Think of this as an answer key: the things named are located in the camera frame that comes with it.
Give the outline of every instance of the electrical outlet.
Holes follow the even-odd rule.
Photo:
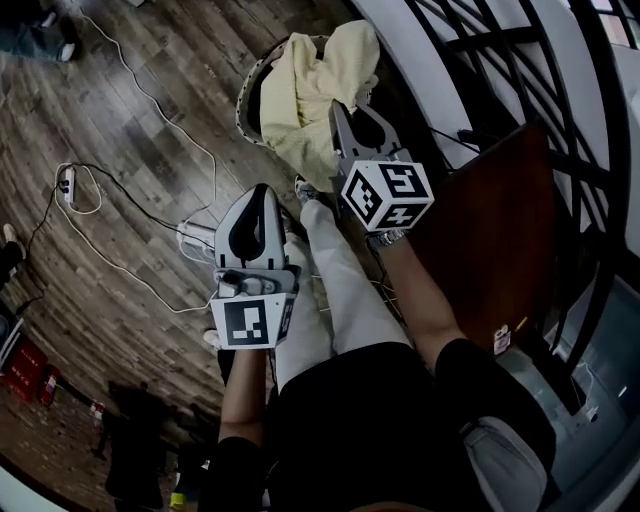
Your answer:
[[[178,224],[178,232],[176,233],[178,243],[189,244],[199,247],[202,250],[213,250],[216,241],[216,231],[205,226],[189,223]]]
[[[64,200],[67,202],[67,204],[73,204],[76,188],[76,170],[73,167],[69,167],[65,171],[64,180],[67,182],[67,184],[65,185],[67,191],[64,193]]]

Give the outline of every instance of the white wall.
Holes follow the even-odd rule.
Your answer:
[[[631,191],[627,218],[627,246],[640,256],[640,51],[614,46],[613,53],[627,97],[631,130]]]
[[[378,32],[378,37],[416,98],[433,128],[457,138],[458,130],[471,129],[456,88],[444,64],[411,10],[402,1],[354,0]],[[435,135],[441,150],[455,167],[475,155],[455,142]]]
[[[3,512],[64,512],[0,468],[0,509]]]

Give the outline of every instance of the fabric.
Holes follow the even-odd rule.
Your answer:
[[[0,26],[0,51],[18,57],[56,61],[66,41],[56,29],[29,25]]]
[[[0,249],[0,290],[9,282],[11,271],[22,261],[22,251],[15,242]]]
[[[547,473],[535,452],[504,421],[480,418],[464,444],[480,488],[496,512],[535,512]]]
[[[474,367],[482,378],[460,370]],[[448,403],[452,397],[458,402]],[[427,510],[490,510],[460,433],[461,422],[489,415],[528,439],[547,471],[555,452],[553,430],[535,400],[467,340],[445,347],[435,380],[403,343],[336,356],[289,381],[277,413],[278,462],[267,480],[276,512],[340,512],[384,501]],[[257,448],[241,457],[227,451],[212,463],[252,471],[262,460]],[[220,502],[260,494],[252,486],[239,488],[243,476],[235,470],[230,474],[236,483],[223,471],[210,472],[222,478],[215,482]]]
[[[38,0],[3,0],[0,7],[0,25],[26,23],[39,24],[44,11]]]
[[[278,389],[305,370],[334,354],[395,340],[412,346],[380,295],[364,273],[358,258],[336,227],[333,213],[316,200],[308,201],[300,215],[309,236],[308,246],[287,235],[289,263],[302,269],[286,339],[276,347]],[[313,257],[331,307],[334,338],[323,323],[311,284]]]
[[[309,36],[293,34],[262,84],[260,127],[268,146],[318,190],[331,191],[337,171],[329,108],[336,99],[353,109],[375,86],[380,47],[373,27],[354,21],[336,29],[322,60]]]
[[[264,458],[251,441],[228,437],[218,444],[204,487],[199,512],[258,512],[265,486]]]

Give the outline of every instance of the light gray pants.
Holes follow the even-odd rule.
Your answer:
[[[338,230],[329,208],[308,201],[300,215],[309,246],[287,234],[284,247],[292,265],[302,269],[287,338],[276,347],[278,389],[296,375],[334,354],[395,341],[412,346],[400,324],[369,282],[356,255]],[[327,291],[334,339],[326,329],[313,296],[311,256]]]

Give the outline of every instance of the shoe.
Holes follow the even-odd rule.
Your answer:
[[[309,183],[299,174],[296,176],[294,187],[298,201],[300,201],[300,204],[302,206],[307,204],[307,202],[311,201],[312,199],[320,199],[320,192],[318,192],[315,187],[311,185],[311,183]]]
[[[47,16],[40,23],[40,27],[42,28],[51,28],[53,24],[58,20],[58,15],[55,11],[49,11]]]
[[[73,52],[76,51],[76,45],[75,43],[67,43],[62,47],[62,50],[60,50],[60,57],[58,57],[58,60],[60,62],[69,62],[71,60],[71,57],[73,57]]]
[[[16,228],[14,228],[11,224],[5,224],[2,228],[2,232],[4,233],[5,243],[13,242],[14,244],[18,244],[18,247],[20,247],[20,252],[22,253],[22,259],[24,260],[27,257],[27,251],[18,238]]]
[[[222,341],[220,341],[220,336],[216,329],[209,329],[208,331],[205,331],[202,339],[207,345],[213,347],[214,350],[218,351],[222,349]]]

